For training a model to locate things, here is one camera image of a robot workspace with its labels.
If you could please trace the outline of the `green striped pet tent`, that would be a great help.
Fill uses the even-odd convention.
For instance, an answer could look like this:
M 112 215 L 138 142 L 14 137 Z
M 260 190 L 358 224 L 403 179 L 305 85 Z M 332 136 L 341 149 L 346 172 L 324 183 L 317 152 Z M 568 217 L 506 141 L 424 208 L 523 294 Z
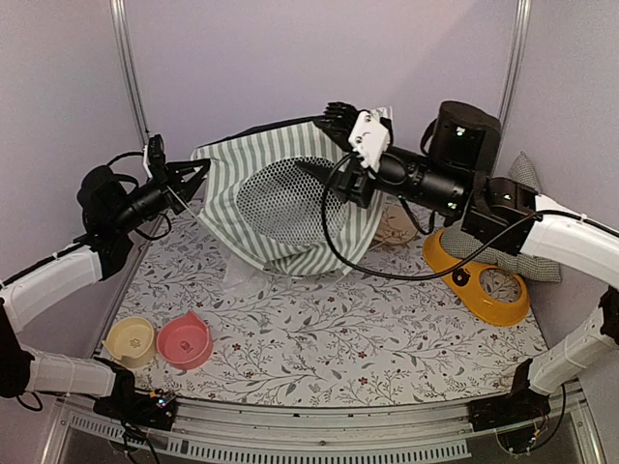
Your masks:
M 368 208 L 344 203 L 298 167 L 331 170 L 342 150 L 311 117 L 245 130 L 195 148 L 208 160 L 199 218 L 238 261 L 272 276 L 345 276 L 341 256 L 358 263 L 385 207 L 377 192 Z

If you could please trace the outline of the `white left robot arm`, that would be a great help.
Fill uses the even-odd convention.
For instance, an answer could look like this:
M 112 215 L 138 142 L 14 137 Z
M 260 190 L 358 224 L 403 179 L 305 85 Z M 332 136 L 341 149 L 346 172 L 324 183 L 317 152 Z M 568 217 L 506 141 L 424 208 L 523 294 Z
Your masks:
M 119 273 L 140 226 L 167 211 L 183 212 L 210 169 L 207 159 L 154 161 L 140 184 L 108 165 L 91 170 L 77 201 L 85 232 L 55 254 L 1 284 L 1 395 L 26 392 L 90 394 L 104 397 L 124 420 L 143 412 L 141 394 L 126 382 L 131 373 L 111 362 L 67 357 L 27 347 L 18 340 L 26 326 L 82 289 Z

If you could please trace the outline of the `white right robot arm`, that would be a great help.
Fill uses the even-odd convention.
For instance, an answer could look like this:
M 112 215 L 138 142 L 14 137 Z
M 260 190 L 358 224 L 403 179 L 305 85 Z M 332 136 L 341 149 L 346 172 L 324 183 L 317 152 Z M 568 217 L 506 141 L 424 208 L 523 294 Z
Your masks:
M 500 401 L 507 421 L 521 421 L 547 396 L 618 347 L 618 233 L 535 188 L 493 175 L 502 127 L 482 109 L 443 101 L 418 152 L 397 147 L 392 121 L 375 111 L 332 101 L 313 118 L 343 156 L 331 168 L 303 161 L 324 197 L 367 208 L 376 193 L 404 209 L 420 205 L 477 240 L 479 251 L 555 265 L 606 285 L 599 305 L 545 353 L 519 365 Z

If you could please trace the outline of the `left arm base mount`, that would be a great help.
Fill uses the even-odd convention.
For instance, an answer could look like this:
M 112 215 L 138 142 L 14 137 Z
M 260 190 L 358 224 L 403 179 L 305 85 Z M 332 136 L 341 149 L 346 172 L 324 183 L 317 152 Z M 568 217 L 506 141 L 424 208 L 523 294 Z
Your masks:
M 138 391 L 130 371 L 116 374 L 111 394 L 94 401 L 93 412 L 109 419 L 170 431 L 178 404 L 173 391 Z

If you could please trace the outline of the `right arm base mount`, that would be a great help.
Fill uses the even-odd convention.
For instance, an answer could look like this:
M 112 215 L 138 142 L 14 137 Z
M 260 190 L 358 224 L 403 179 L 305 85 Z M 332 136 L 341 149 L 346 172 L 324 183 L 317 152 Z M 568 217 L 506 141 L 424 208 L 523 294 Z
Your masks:
M 529 421 L 550 413 L 548 396 L 532 391 L 477 399 L 470 401 L 466 407 L 474 431 Z

